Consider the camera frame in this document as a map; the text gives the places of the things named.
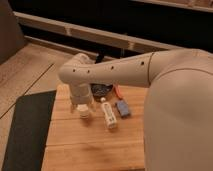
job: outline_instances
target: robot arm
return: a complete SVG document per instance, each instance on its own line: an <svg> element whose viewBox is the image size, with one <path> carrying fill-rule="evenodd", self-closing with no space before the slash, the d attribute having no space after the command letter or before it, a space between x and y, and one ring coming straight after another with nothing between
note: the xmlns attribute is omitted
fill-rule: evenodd
<svg viewBox="0 0 213 171"><path fill-rule="evenodd" d="M59 76L74 104L88 104L88 83L149 87L144 104L146 169L213 170L213 55L180 49L92 64L78 54Z"/></svg>
<svg viewBox="0 0 213 171"><path fill-rule="evenodd" d="M60 68L59 77L70 86L73 104L89 104L92 101L89 83L149 87L166 66L196 53L194 49L162 51L99 64L80 53Z"/></svg>

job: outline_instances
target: wooden cutting board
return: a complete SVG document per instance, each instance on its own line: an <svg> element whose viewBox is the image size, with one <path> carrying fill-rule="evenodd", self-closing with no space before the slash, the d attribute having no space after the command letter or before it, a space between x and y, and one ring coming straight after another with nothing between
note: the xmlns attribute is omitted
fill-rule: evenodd
<svg viewBox="0 0 213 171"><path fill-rule="evenodd" d="M89 120L71 110L69 88L59 85L55 98L43 171L111 171L144 168L143 106L147 89L119 86L132 116L121 119L112 91L108 101L118 120L118 128L106 127L100 103L94 102L95 112Z"/></svg>

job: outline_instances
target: white bottle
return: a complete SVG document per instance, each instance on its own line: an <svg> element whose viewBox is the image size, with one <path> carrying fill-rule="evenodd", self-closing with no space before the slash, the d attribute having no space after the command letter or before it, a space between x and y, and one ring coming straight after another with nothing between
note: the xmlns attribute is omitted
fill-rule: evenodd
<svg viewBox="0 0 213 171"><path fill-rule="evenodd" d="M89 118L90 111L89 111L89 107L87 106L87 104L79 104L79 105L77 105L76 109L82 119Z"/></svg>
<svg viewBox="0 0 213 171"><path fill-rule="evenodd" d="M115 117L114 112L112 111L111 104L107 102L104 97L101 98L101 102L101 109L104 112L107 127L109 129L115 128L117 126L117 119Z"/></svg>

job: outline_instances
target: tile floor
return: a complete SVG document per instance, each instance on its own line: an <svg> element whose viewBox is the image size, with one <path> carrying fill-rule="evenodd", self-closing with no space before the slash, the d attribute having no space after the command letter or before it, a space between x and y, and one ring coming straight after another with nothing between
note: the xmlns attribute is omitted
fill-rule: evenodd
<svg viewBox="0 0 213 171"><path fill-rule="evenodd" d="M0 65L0 168L2 167L16 99L56 89L59 67L73 55L29 43Z"/></svg>

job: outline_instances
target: blue eraser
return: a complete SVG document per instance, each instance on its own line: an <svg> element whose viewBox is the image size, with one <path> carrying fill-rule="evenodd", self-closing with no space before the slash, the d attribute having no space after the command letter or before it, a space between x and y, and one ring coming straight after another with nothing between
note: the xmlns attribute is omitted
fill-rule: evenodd
<svg viewBox="0 0 213 171"><path fill-rule="evenodd" d="M128 104L124 100L119 100L115 104L121 117L126 117L131 115Z"/></svg>

